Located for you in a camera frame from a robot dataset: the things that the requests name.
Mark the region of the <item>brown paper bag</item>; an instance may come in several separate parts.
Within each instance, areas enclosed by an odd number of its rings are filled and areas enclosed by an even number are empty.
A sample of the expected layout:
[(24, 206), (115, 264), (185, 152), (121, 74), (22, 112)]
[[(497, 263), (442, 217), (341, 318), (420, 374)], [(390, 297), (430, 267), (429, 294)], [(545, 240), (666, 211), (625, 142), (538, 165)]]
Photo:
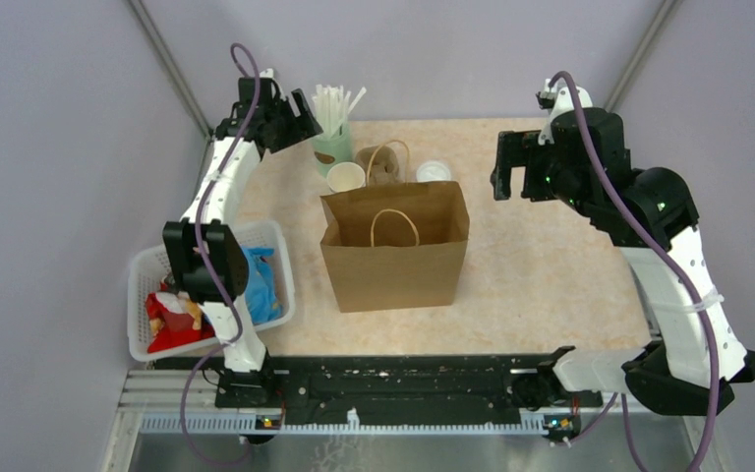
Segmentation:
[(319, 246), (343, 313), (453, 304), (469, 243), (470, 217), (458, 182), (372, 182), (322, 197)]

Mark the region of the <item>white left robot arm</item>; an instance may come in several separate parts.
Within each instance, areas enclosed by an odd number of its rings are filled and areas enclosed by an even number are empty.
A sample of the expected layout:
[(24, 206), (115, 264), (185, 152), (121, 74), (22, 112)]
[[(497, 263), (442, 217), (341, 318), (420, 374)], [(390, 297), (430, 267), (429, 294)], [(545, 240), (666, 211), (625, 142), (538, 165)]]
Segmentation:
[(275, 395), (261, 370), (267, 354), (245, 301), (250, 263), (229, 219), (265, 153), (318, 135), (321, 127), (299, 88), (285, 93), (270, 77), (241, 78), (238, 99), (215, 128), (211, 163), (191, 206), (162, 230), (174, 281), (206, 315), (227, 369), (244, 374), (239, 394), (253, 406)]

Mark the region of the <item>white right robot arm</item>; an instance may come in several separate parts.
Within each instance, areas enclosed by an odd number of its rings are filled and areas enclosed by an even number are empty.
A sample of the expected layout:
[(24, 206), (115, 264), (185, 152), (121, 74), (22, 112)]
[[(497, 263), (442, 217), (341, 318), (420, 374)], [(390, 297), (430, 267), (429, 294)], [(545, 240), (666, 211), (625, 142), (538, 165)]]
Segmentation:
[(592, 107), (585, 118), (603, 171), (645, 237), (607, 196), (573, 112), (544, 130), (498, 135), (494, 197), (510, 197), (512, 171), (522, 168), (524, 199), (561, 201), (606, 233), (640, 286), (655, 337), (620, 350), (559, 348), (537, 378), (538, 394), (562, 405), (577, 391), (597, 390), (630, 395), (665, 416), (720, 412), (733, 402), (735, 384), (755, 381), (755, 351), (744, 347), (726, 319), (705, 264), (690, 190), (672, 170), (632, 165), (617, 114)]

